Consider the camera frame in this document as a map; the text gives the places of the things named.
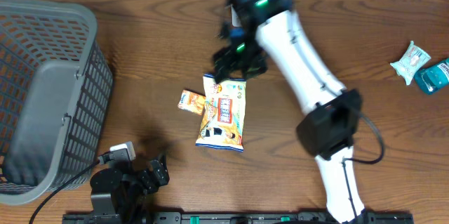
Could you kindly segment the orange Kleenex tissue pack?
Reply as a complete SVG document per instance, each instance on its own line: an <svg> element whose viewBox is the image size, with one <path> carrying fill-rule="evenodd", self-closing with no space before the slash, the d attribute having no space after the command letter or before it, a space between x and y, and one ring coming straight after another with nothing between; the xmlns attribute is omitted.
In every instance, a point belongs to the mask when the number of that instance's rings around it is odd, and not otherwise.
<svg viewBox="0 0 449 224"><path fill-rule="evenodd" d="M206 97L195 92L183 90L178 107L197 115L203 114Z"/></svg>

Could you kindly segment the yellow snack bag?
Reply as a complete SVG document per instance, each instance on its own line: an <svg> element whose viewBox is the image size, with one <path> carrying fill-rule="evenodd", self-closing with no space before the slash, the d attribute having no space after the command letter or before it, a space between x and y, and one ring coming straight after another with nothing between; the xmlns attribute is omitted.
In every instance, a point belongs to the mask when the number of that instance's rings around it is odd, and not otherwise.
<svg viewBox="0 0 449 224"><path fill-rule="evenodd" d="M216 83L213 75L205 74L203 87L206 101L196 145L242 152L246 80L228 79Z"/></svg>

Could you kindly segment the small teal liquid bottle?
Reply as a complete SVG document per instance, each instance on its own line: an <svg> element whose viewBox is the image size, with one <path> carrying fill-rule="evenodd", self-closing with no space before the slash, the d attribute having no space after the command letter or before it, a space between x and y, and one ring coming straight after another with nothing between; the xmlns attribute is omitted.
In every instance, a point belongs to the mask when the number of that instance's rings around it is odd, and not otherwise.
<svg viewBox="0 0 449 224"><path fill-rule="evenodd" d="M414 80L419 88L428 95L444 88L448 85L448 59L419 70L415 74Z"/></svg>

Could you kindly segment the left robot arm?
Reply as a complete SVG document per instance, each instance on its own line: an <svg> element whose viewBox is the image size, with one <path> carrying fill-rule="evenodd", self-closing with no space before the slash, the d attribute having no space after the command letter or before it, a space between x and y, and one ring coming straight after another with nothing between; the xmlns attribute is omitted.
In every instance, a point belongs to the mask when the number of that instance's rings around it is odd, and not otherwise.
<svg viewBox="0 0 449 224"><path fill-rule="evenodd" d="M136 171L132 158L124 151L100 158L108 167L98 171L90 181L93 211L86 223L153 223L154 217L143 205L147 195L169 183L166 156L160 154Z"/></svg>

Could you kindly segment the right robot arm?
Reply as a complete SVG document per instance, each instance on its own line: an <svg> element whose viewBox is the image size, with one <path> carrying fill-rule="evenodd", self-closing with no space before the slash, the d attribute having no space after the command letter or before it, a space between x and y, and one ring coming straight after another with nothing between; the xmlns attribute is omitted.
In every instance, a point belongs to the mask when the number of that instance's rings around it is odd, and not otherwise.
<svg viewBox="0 0 449 224"><path fill-rule="evenodd" d="M214 55L215 82L240 71L263 74L266 53L286 78L304 119L297 126L303 148L316 160L326 191L326 208L338 223L358 223L365 206L358 194L354 139L361 96L349 91L326 67L304 32L291 0L226 0L240 22L230 44Z"/></svg>

